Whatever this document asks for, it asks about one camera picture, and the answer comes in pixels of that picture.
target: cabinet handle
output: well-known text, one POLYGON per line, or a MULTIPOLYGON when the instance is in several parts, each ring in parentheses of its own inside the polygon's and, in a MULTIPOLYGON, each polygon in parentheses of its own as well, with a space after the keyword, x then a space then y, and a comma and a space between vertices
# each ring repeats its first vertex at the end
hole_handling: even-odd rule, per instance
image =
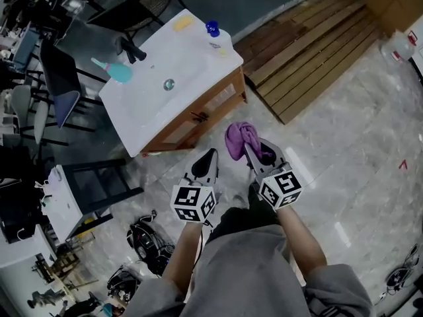
POLYGON ((209 118, 208 114, 206 114, 205 112, 200 112, 200 116, 202 118, 205 118, 206 120, 208 120, 208 118, 209 118))
POLYGON ((194 116, 196 116, 196 118, 194 118, 193 120, 194 121, 197 121, 197 122, 199 122, 199 123, 202 123, 202 122, 204 122, 204 121, 207 121, 207 119, 208 119, 208 115, 207 114, 205 114, 205 113, 203 113, 204 115, 206 115, 207 117, 205 117, 205 116, 200 116, 200 115, 198 115, 198 114, 196 114, 196 113, 194 113, 194 112, 191 112, 191 114, 192 115, 194 115, 194 116))

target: label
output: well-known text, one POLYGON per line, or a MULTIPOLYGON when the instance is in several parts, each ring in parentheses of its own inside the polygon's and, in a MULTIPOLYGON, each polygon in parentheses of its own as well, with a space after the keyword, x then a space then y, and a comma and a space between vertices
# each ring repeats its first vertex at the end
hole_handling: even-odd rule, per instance
POLYGON ((398 62, 403 62, 404 60, 402 59, 402 57, 398 54, 398 52, 395 50, 391 53, 392 57, 394 58, 395 61, 398 62))
POLYGON ((209 42, 209 44, 210 44, 210 46, 211 46, 211 47, 213 47, 214 49, 218 49, 218 48, 220 48, 220 47, 221 47, 220 45, 213 44, 213 43, 211 43, 211 42, 209 42))

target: white bottle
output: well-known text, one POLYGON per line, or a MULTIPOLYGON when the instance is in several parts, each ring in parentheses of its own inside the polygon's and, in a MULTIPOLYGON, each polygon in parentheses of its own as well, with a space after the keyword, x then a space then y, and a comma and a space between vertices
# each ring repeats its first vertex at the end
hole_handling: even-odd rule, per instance
POLYGON ((218 57, 228 57, 233 51, 231 36, 223 29, 219 29, 217 21, 209 21, 206 23, 208 33, 208 44, 212 52, 218 57))
POLYGON ((396 62, 404 62, 414 55, 415 45, 412 37, 396 30, 389 41, 382 45, 381 52, 388 60, 394 59, 396 62))

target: person's arm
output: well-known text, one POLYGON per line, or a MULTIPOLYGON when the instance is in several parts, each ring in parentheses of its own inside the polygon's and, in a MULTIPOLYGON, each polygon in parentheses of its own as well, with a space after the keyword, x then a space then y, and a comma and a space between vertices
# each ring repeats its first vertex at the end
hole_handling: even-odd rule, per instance
POLYGON ((67 300, 65 300, 65 301, 63 302, 63 308, 61 308, 61 310, 60 310, 60 312, 57 314, 57 316, 60 316, 60 317, 65 316, 66 308, 67 308, 67 300))
POLYGON ((278 209, 276 212, 279 222, 285 230, 289 248, 298 268, 307 280, 314 269, 327 265, 325 254, 316 238, 290 205, 278 209))
POLYGON ((172 281, 184 297, 190 286, 202 229, 203 224, 199 223, 185 225, 169 264, 163 272, 162 278, 172 281))

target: yellow sponge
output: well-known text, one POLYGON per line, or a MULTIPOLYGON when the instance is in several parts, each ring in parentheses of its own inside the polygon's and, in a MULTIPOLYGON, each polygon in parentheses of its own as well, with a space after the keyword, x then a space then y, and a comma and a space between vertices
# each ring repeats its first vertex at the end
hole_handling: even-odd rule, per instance
POLYGON ((180 30, 183 30, 185 27, 188 27, 193 22, 194 22, 194 18, 192 18, 191 15, 184 15, 183 17, 180 17, 178 20, 176 20, 173 23, 173 30, 175 32, 179 32, 180 30))

